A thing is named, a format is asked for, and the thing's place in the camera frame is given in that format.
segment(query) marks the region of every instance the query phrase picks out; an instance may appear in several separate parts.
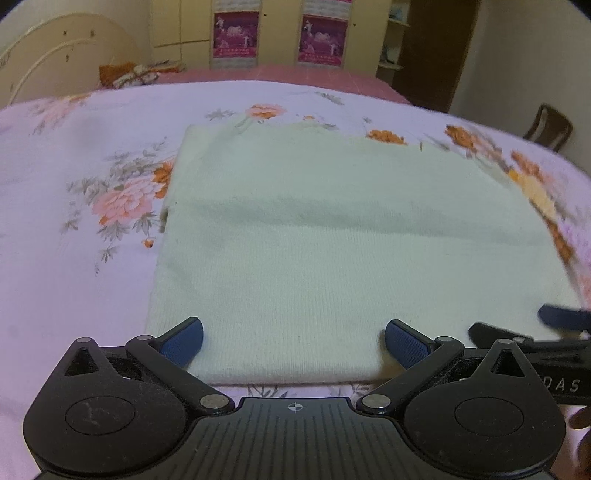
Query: pink poster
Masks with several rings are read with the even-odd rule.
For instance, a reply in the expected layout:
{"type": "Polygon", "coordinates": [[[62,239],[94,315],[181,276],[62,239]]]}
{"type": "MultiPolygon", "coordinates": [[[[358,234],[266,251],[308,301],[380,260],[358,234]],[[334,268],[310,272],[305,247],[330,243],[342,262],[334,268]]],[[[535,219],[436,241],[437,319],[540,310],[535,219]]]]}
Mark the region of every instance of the pink poster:
{"type": "Polygon", "coordinates": [[[304,15],[298,61],[340,67],[346,33],[346,20],[304,15]]]}
{"type": "Polygon", "coordinates": [[[258,12],[223,12],[213,16],[213,57],[256,57],[258,12]]]}

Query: blue finger pad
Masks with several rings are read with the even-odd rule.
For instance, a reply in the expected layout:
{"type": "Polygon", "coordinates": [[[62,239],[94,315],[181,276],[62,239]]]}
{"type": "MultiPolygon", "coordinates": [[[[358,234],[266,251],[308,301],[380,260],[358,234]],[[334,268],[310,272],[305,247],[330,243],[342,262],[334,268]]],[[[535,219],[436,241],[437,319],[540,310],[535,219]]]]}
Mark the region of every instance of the blue finger pad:
{"type": "Polygon", "coordinates": [[[385,341],[390,355],[407,369],[429,355],[427,345],[393,323],[386,326],[385,341]]]}
{"type": "Polygon", "coordinates": [[[181,330],[160,349],[160,353],[178,367],[185,368],[203,345],[203,325],[197,320],[181,330]]]}

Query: chair backrest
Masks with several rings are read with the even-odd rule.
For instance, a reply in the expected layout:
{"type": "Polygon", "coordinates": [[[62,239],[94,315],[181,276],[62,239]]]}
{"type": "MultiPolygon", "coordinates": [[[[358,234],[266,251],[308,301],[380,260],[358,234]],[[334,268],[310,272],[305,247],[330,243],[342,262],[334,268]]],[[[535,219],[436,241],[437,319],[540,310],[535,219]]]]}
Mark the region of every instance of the chair backrest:
{"type": "Polygon", "coordinates": [[[543,147],[558,152],[573,132],[573,124],[556,108],[542,103],[531,128],[523,136],[543,147]]]}

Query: bed headboard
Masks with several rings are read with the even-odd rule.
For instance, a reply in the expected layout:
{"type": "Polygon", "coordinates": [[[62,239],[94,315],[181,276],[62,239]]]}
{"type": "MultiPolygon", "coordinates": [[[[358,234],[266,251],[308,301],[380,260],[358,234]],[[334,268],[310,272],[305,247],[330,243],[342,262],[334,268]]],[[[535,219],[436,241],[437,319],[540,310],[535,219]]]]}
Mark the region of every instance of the bed headboard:
{"type": "Polygon", "coordinates": [[[76,13],[32,28],[0,56],[0,108],[100,86],[99,65],[141,61],[133,38],[103,15],[76,13]]]}

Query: light green towel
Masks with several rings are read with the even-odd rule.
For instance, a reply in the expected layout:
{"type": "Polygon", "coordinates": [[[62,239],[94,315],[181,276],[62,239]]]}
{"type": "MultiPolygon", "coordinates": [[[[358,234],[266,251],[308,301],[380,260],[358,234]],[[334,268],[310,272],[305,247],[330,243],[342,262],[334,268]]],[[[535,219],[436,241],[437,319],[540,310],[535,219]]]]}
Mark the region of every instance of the light green towel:
{"type": "Polygon", "coordinates": [[[578,306],[544,222],[496,167],[311,122],[190,127],[147,331],[205,329],[189,371],[214,384],[388,378],[393,318],[465,343],[477,321],[555,338],[578,306]]]}

